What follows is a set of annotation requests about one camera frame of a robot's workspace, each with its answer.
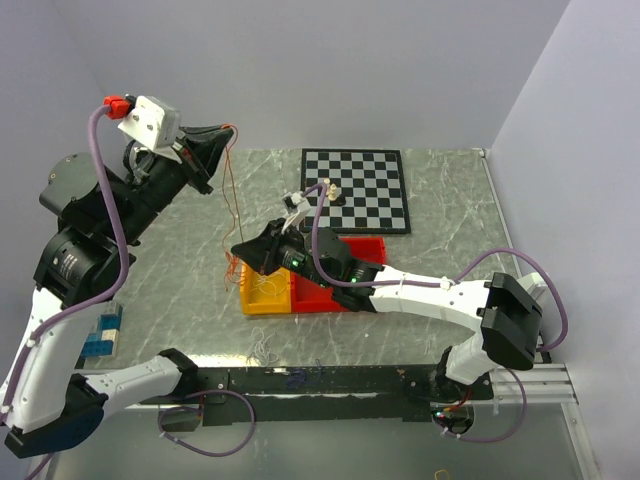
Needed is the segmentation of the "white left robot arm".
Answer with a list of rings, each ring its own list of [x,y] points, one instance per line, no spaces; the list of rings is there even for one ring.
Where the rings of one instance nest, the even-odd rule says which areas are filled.
[[[38,261],[27,329],[1,388],[5,444],[16,457],[74,448],[130,405],[196,393],[197,366],[174,348],[109,374],[83,375],[76,364],[135,260],[129,248],[184,187],[211,192],[232,135],[222,126],[183,127],[172,157],[138,151],[125,178],[87,153],[52,169],[40,202],[57,216],[58,230]]]

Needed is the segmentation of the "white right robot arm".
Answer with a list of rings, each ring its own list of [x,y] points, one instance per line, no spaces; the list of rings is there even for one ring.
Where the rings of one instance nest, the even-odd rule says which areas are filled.
[[[329,228],[304,235],[284,219],[231,252],[257,273],[284,268],[332,291],[349,311],[408,313],[469,329],[471,337],[443,353],[439,392],[458,398],[490,370],[533,368],[542,309],[522,281],[496,272],[488,280],[455,281],[409,274],[361,260]]]

